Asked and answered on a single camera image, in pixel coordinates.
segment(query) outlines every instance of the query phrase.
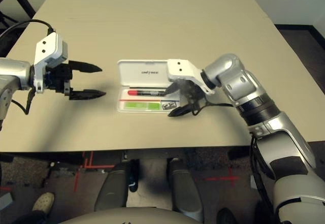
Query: green label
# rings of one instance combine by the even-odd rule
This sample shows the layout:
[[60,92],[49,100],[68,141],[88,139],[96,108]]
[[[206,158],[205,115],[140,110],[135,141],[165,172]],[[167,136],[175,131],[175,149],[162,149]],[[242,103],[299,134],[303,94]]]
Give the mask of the green label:
[[125,102],[126,109],[142,109],[145,110],[148,107],[148,103],[146,102]]
[[149,110],[160,110],[160,103],[149,103],[148,105]]
[[127,101],[124,104],[125,109],[133,110],[160,110],[160,103],[148,103],[148,102],[131,102]]

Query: shoe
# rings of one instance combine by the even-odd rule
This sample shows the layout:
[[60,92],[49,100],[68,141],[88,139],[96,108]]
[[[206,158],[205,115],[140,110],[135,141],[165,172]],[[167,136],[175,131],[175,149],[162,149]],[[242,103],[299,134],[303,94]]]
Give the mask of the shoe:
[[45,193],[42,194],[35,202],[32,211],[43,211],[45,215],[48,215],[54,203],[54,194]]
[[223,208],[219,210],[217,214],[217,224],[238,224],[233,213],[227,209]]

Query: black cable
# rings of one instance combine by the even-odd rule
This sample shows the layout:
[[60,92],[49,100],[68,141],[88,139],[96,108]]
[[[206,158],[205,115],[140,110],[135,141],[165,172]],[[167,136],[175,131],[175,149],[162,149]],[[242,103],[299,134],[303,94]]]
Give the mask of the black cable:
[[32,88],[29,91],[28,97],[27,97],[26,109],[19,102],[15,101],[15,100],[11,100],[11,102],[14,103],[15,105],[17,105],[20,109],[22,109],[22,111],[25,113],[25,115],[28,115],[29,114],[29,110],[30,110],[31,101],[34,98],[35,93],[36,93],[35,88]]
[[42,20],[38,20],[38,19],[30,19],[30,20],[27,20],[27,21],[21,21],[21,22],[18,22],[14,25],[12,25],[11,27],[9,27],[7,30],[5,30],[1,35],[0,35],[0,41],[1,39],[7,35],[8,33],[10,33],[12,30],[14,30],[15,28],[25,24],[25,23],[30,23],[30,22],[39,22],[39,23],[42,23],[42,24],[45,24],[46,26],[48,26],[48,30],[47,30],[47,35],[49,35],[50,33],[54,32],[54,29],[52,28],[52,26],[45,22],[45,21],[42,21]]
[[266,192],[263,180],[262,180],[262,176],[260,175],[260,173],[258,172],[258,168],[257,168],[257,159],[255,157],[255,151],[256,151],[256,138],[254,136],[252,136],[252,140],[250,142],[250,153],[249,153],[249,161],[250,161],[250,167],[252,169],[253,172],[253,176],[254,176],[254,180],[256,183],[256,187],[258,190],[258,193],[262,199],[262,201],[266,204],[270,215],[273,215],[273,205],[269,199],[268,193]]
[[233,107],[232,104],[228,104],[228,103],[219,103],[219,104],[214,104],[211,103],[207,100],[207,98],[205,97],[205,105],[201,108],[199,108],[198,110],[195,110],[193,105],[192,105],[192,115],[193,116],[197,116],[204,108],[208,107],[208,106],[222,106],[222,107]]

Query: chair leg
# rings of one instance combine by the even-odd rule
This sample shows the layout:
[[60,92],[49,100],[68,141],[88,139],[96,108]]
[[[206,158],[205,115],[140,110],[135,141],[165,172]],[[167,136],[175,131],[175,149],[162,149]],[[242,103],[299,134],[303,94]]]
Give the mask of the chair leg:
[[186,165],[182,160],[172,159],[168,168],[173,210],[203,223],[204,214],[200,194]]
[[130,171],[130,162],[119,163],[112,169],[98,194],[95,211],[126,207]]

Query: floor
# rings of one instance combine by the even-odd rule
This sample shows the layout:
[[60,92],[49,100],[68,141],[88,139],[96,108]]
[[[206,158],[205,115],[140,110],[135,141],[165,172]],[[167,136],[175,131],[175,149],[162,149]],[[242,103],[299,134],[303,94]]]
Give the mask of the floor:
[[[325,51],[307,31],[281,30],[281,34],[299,56],[319,87],[325,92]],[[325,180],[325,142],[313,142],[317,173]],[[258,193],[250,186],[248,157],[230,160],[230,147],[186,149],[133,150],[128,158],[141,158],[139,189],[129,193],[127,206],[155,206],[171,209],[171,193],[166,180],[166,159],[180,157],[187,161],[196,180],[204,204],[205,223],[216,223],[217,211],[230,208],[238,223],[253,223]],[[118,160],[116,155],[111,159]],[[64,220],[93,211],[93,206],[107,171],[85,170],[60,165],[50,171],[49,163],[15,158],[1,163],[3,181],[0,196],[10,191],[14,202],[0,212],[0,223],[8,224],[27,214],[39,195],[55,193],[56,199],[48,223]],[[265,179],[272,196],[273,182]]]

